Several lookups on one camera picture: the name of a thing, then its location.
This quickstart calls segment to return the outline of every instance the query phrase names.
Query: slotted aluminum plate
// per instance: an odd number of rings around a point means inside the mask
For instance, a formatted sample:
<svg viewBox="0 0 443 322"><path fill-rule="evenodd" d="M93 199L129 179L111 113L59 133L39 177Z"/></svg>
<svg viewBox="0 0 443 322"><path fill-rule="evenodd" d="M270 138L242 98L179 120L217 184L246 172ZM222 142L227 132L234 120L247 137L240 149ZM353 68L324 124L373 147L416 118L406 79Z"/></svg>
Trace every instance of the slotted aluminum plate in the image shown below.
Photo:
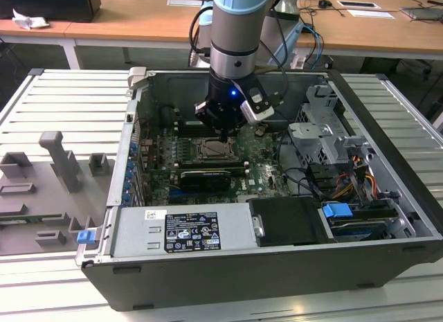
<svg viewBox="0 0 443 322"><path fill-rule="evenodd" d="M28 76L0 116L0 158L25 152L31 161L50 161L38 144L42 132L63 133L65 150L77 160L92 152L115 159L125 119L127 71L58 71Z"/></svg>
<svg viewBox="0 0 443 322"><path fill-rule="evenodd" d="M343 77L443 206L443 137L389 81L375 75ZM363 135L349 112L345 118L357 135Z"/></svg>

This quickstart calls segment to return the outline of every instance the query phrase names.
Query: cable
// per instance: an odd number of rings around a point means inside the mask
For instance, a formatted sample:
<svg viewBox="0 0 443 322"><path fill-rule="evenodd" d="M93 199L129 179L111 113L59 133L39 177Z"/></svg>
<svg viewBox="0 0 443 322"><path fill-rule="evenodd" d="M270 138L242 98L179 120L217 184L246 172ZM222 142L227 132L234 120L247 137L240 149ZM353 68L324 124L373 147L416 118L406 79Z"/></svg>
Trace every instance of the cable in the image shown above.
<svg viewBox="0 0 443 322"><path fill-rule="evenodd" d="M5 43L1 38L0 38L0 42L2 42L3 44L5 44L6 47L9 48L9 51L15 56L15 59L17 59L17 61L20 63L20 65L23 66L23 68L27 69L28 67L20 60L20 58L17 56L17 54L15 54L15 52L12 50L11 46L8 43Z"/></svg>
<svg viewBox="0 0 443 322"><path fill-rule="evenodd" d="M313 195L315 195L316 193L311 189L311 187L309 187L308 185L305 185L303 182L301 182L301 180L297 180L294 179L293 177L290 177L286 172L284 172L285 177L294 182L295 184L297 184L297 187L303 187L304 189L308 190L309 192L311 192Z"/></svg>
<svg viewBox="0 0 443 322"><path fill-rule="evenodd" d="M323 39L323 36L320 35L319 33L317 33L314 29L312 29L312 28L310 28L310 27L308 27L308 26L306 26L306 25L305 25L305 28L306 28L307 30L309 30L309 31L312 33L312 35L313 35L314 38L316 39L316 43L317 43L317 45L318 45L318 51L317 51L316 61L312 64L312 69L314 69L315 66L316 66L316 64L317 64L317 62L318 62L318 60L319 60L320 57L321 57L321 53L323 52L323 46L324 46L324 45L322 45L322 43L324 44L324 43L325 43L325 40Z"/></svg>
<svg viewBox="0 0 443 322"><path fill-rule="evenodd" d="M205 7L201 10L199 10L199 12L194 16L194 19L191 22L191 25L189 27L189 44L191 45L191 49L195 52L195 53L202 53L201 49L198 49L197 46L194 44L194 40L192 38L192 33L194 32L194 27L195 24L197 22L197 20L200 18L201 14L203 14L204 12L207 12L208 10L212 10L213 7L208 6Z"/></svg>
<svg viewBox="0 0 443 322"><path fill-rule="evenodd" d="M307 180L306 177L300 179L300 182L302 182L303 180L306 180L306 182L309 184L309 181ZM300 196L300 185L297 185L297 195Z"/></svg>
<svg viewBox="0 0 443 322"><path fill-rule="evenodd" d="M346 187L344 187L344 189L342 189L341 191L339 191L338 193L336 193L332 199L338 199L339 197L343 196L344 194L350 192L351 190L354 189L354 186L352 185L352 183L350 183L349 185L347 185Z"/></svg>
<svg viewBox="0 0 443 322"><path fill-rule="evenodd" d="M272 12L272 14L274 16L274 19L277 21L278 30L280 31L280 36L282 38L283 49L284 49L284 59L282 61L281 67L283 67L286 64L286 62L288 61L288 46L286 44L286 38L284 38L282 24L280 23L280 20L278 19L277 13L275 12L275 9L272 8L271 12Z"/></svg>
<svg viewBox="0 0 443 322"><path fill-rule="evenodd" d="M426 99L426 97L428 97L428 94L432 91L432 89L434 89L434 87L437 85L438 81L440 81L440 79L443 78L443 72L441 72L440 75L438 75L438 78L434 81L434 83L429 87L429 89L426 91L426 93L423 95L422 99L420 99L417 108L419 109L420 106L422 105L422 103L424 102L424 100Z"/></svg>
<svg viewBox="0 0 443 322"><path fill-rule="evenodd" d="M280 98L283 99L283 98L286 96L286 94L287 94L287 92L288 92L288 90L289 90L289 80L288 80L288 77L287 77L286 71L284 71L284 69L283 69L283 64L281 64L281 63L278 61L278 59L277 59L277 57L274 55L274 53L272 53L272 51L269 49L269 47L268 47L268 46L267 46L262 40L260 40L260 45L262 45L262 47L264 48L264 50L269 54L269 56L271 56L272 60L273 60L273 61L275 62L275 64L277 65L277 68L279 68L280 71L282 72L283 80L284 80L284 89L283 89L283 92L282 92Z"/></svg>
<svg viewBox="0 0 443 322"><path fill-rule="evenodd" d="M284 118L288 123L292 122L293 120L288 119L279 109L274 109L276 113L278 113L282 118Z"/></svg>
<svg viewBox="0 0 443 322"><path fill-rule="evenodd" d="M9 52L11 52L14 46L15 44L6 51L6 57L9 59L10 63L14 66L14 73L12 73L12 76L14 78L15 85L19 86L19 83L17 82L17 65L15 64L14 60L12 60L11 57L9 56Z"/></svg>

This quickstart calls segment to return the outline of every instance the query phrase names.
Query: wooden desk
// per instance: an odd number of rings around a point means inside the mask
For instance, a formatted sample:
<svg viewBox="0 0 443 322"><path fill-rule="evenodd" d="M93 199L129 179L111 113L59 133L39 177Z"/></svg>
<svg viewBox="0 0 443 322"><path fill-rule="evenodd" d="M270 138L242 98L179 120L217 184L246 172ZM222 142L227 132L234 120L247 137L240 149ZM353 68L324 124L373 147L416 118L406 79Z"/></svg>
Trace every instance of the wooden desk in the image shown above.
<svg viewBox="0 0 443 322"><path fill-rule="evenodd" d="M337 0L330 0L335 8L343 8ZM336 10L317 10L314 16L316 30L325 39L325 53L367 55L384 57L417 57L439 55L443 58L443 24L438 22L426 23L410 21L410 17L399 12L401 7L418 7L412 0L348 0L374 2L380 10L394 10L390 14L395 19L375 19L368 17L353 17L346 10L341 10L345 17ZM424 6L430 6L426 1L419 0ZM298 6L317 6L318 0L300 0ZM302 18L311 23L310 16L304 12ZM311 35L302 35L298 46L313 46Z"/></svg>
<svg viewBox="0 0 443 322"><path fill-rule="evenodd" d="M72 23L70 38L188 42L198 7L168 6L168 0L102 0L93 23Z"/></svg>
<svg viewBox="0 0 443 322"><path fill-rule="evenodd" d="M334 7L341 8L336 0ZM353 17L346 10L317 11L314 23L325 40L324 54L367 57L397 57L443 60L443 25L411 22L400 7L417 6L411 0L371 1L382 10L395 10L395 19ZM425 6L426 0L420 0ZM167 6L167 0L102 0L93 23L51 21L51 27L27 31L11 21L0 20L0 37L5 42L57 44L63 46L69 66L82 67L76 46L117 46L123 48L189 48L189 25L196 7ZM298 5L318 5L318 0L300 0ZM302 13L310 23L310 17ZM314 45L311 35L301 35L297 47L307 52Z"/></svg>

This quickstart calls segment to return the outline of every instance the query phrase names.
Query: power supply label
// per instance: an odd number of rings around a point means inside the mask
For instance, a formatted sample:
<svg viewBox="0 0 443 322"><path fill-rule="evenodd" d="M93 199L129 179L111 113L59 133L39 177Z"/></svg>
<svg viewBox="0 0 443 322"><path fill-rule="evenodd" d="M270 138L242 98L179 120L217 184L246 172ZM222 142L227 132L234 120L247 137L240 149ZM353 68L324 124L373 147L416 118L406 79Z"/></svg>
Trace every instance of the power supply label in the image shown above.
<svg viewBox="0 0 443 322"><path fill-rule="evenodd" d="M217 213L181 213L166 215L165 251L212 251L221 249Z"/></svg>

